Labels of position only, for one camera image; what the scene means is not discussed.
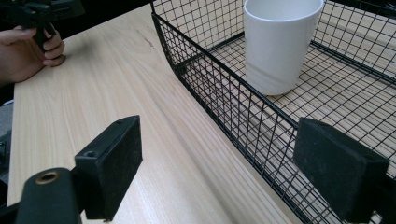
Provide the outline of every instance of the white ceramic mug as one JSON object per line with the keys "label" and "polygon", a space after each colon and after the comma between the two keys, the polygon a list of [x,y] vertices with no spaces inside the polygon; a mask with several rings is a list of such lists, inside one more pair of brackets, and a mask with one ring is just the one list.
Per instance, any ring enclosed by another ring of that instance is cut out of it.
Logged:
{"label": "white ceramic mug", "polygon": [[264,95],[292,90],[300,75],[323,0],[247,0],[247,83]]}

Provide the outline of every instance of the black metal frame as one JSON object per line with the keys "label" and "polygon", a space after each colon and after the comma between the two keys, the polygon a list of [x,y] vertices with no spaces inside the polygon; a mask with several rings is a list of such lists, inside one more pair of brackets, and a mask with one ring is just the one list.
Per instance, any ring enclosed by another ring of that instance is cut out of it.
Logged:
{"label": "black metal frame", "polygon": [[[343,3],[326,2],[297,88],[264,96],[245,81],[242,0],[151,2],[178,79],[305,223],[341,221],[293,164],[300,117],[329,123],[372,148],[389,160],[389,177],[396,176],[396,13],[389,1]],[[380,220],[374,214],[371,222]]]}

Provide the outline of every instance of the black wire basket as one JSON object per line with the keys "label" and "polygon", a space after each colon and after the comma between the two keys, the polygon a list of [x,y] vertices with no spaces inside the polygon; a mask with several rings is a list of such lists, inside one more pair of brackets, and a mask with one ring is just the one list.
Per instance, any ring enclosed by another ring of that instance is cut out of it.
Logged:
{"label": "black wire basket", "polygon": [[[304,223],[342,222],[293,164],[300,118],[326,122],[389,160],[396,176],[396,33],[391,1],[327,0],[297,87],[245,81],[242,0],[157,0],[152,17],[178,79]],[[379,223],[374,213],[371,223]]]}

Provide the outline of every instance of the human hand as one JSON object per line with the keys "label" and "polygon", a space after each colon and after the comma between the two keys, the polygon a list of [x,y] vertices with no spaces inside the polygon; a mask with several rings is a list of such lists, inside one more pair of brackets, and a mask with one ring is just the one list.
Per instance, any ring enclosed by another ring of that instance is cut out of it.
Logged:
{"label": "human hand", "polygon": [[58,66],[64,62],[64,42],[59,33],[49,35],[43,53],[33,40],[36,29],[0,32],[0,87],[21,82],[35,75],[44,66]]}

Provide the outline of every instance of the light wood tabletop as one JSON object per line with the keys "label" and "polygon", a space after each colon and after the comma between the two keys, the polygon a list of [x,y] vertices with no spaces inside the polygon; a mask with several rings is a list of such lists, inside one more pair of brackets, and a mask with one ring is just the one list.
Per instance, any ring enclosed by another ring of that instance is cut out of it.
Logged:
{"label": "light wood tabletop", "polygon": [[73,168],[110,123],[139,115],[144,160],[112,223],[300,222],[177,80],[150,12],[67,38],[64,64],[16,85],[8,204],[31,175]]}

